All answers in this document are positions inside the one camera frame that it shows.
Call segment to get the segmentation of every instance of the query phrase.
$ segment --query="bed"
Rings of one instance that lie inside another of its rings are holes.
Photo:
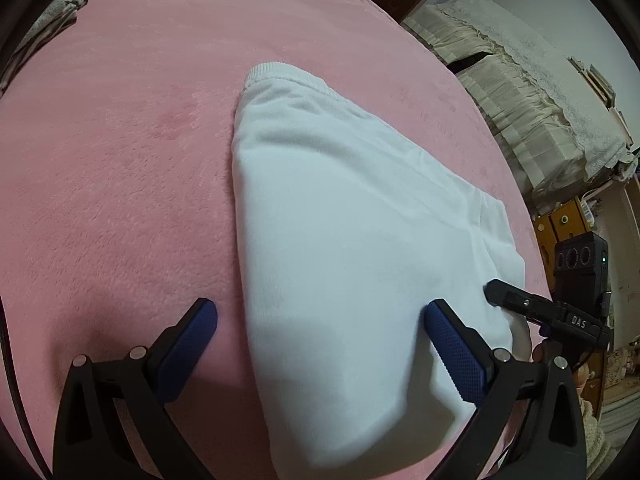
[[[260,62],[323,78],[504,202],[526,288],[548,296],[527,209],[473,100],[369,0],[90,0],[81,12],[0,100],[0,291],[47,460],[72,358],[148,345],[201,296],[219,329],[170,414],[217,478],[276,478],[230,175],[239,91]],[[0,418],[31,459],[4,382]],[[388,478],[424,478],[446,449]]]

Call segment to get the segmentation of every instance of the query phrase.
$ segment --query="blue gripper pad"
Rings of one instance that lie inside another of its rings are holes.
[[[444,300],[431,301],[424,308],[424,329],[462,399],[480,406],[493,375],[491,349]]]
[[[164,353],[154,370],[156,399],[165,404],[180,396],[200,356],[218,326],[218,311],[211,300],[200,298],[176,326],[162,332],[158,345]]]

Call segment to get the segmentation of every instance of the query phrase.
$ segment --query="silver screw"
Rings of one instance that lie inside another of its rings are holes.
[[[86,355],[80,354],[74,357],[74,360],[71,361],[71,364],[76,368],[83,366],[86,363]]]
[[[558,368],[560,368],[561,370],[564,370],[569,365],[569,363],[566,361],[566,359],[564,357],[562,357],[561,355],[559,355],[559,356],[554,358],[554,364]]]
[[[143,346],[136,346],[135,348],[131,349],[131,352],[129,352],[129,357],[131,357],[136,361],[138,359],[142,359],[145,355],[146,355],[146,348]]]
[[[494,350],[494,357],[503,363],[507,362],[511,359],[511,352],[509,352],[506,348],[496,348]]]

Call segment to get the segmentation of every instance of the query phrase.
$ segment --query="beige fuzzy sleeve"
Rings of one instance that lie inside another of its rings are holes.
[[[610,444],[606,441],[604,432],[593,416],[591,403],[580,398],[580,409],[587,447],[587,478],[595,480],[609,467],[617,453],[611,449]]]

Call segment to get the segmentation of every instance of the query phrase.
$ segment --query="white cloth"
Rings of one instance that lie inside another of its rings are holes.
[[[418,462],[474,410],[419,325],[445,298],[492,348],[529,329],[484,300],[524,286],[503,204],[296,67],[251,70],[233,141],[257,386],[281,480]]]
[[[450,0],[435,6],[504,47],[547,92],[571,124],[584,150],[587,177],[613,168],[628,153],[626,140],[599,97],[567,57],[535,30],[491,0]]]

